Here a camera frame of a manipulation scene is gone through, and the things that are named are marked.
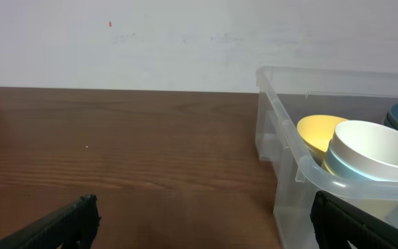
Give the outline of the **yellow small bowl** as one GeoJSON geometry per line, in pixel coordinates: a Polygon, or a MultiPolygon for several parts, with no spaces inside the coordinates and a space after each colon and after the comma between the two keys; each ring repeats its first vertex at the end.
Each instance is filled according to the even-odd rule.
{"type": "Polygon", "coordinates": [[[322,156],[328,150],[335,127],[348,119],[329,115],[311,115],[301,118],[296,126],[304,143],[322,156]]]}

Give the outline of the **light blue plastic cup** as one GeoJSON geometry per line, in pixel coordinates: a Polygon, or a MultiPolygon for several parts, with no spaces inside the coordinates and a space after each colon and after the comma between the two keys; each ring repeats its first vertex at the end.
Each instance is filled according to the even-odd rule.
{"type": "Polygon", "coordinates": [[[376,176],[369,176],[358,172],[345,164],[331,149],[328,149],[323,161],[324,169],[339,178],[355,179],[358,181],[384,181],[384,182],[398,182],[398,180],[390,180],[378,178],[376,176]]]}

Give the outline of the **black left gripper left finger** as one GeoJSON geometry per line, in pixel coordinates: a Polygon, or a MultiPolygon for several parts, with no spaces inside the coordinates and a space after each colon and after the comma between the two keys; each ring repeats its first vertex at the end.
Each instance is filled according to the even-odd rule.
{"type": "Polygon", "coordinates": [[[97,197],[88,194],[0,239],[0,249],[90,249],[99,226],[97,197]]]}

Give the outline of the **white plastic cup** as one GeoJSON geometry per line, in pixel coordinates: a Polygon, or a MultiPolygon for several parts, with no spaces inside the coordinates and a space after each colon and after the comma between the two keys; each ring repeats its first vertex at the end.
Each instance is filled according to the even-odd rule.
{"type": "Polygon", "coordinates": [[[398,182],[398,131],[362,120],[339,123],[333,133],[325,162],[338,159],[345,167],[373,181],[398,182]]]}

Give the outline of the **yellow plastic cup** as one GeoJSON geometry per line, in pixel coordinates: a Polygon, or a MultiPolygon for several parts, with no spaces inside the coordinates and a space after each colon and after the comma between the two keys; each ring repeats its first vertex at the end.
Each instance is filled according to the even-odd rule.
{"type": "MultiPolygon", "coordinates": [[[[328,167],[328,165],[326,164],[326,160],[322,162],[321,167],[330,174],[340,178],[340,175],[338,175],[328,167]]],[[[371,181],[371,179],[366,178],[360,174],[357,174],[354,171],[352,171],[352,178],[362,181],[371,181]]],[[[383,221],[385,221],[389,213],[398,206],[398,201],[371,200],[371,199],[345,199],[345,200],[348,201],[350,204],[353,204],[355,207],[360,208],[361,210],[383,221]]]]}

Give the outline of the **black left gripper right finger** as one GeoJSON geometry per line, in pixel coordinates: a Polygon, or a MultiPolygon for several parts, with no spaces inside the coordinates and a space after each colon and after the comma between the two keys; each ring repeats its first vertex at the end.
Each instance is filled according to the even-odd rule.
{"type": "Polygon", "coordinates": [[[310,219],[320,249],[398,249],[398,229],[326,192],[315,194],[310,219]]]}

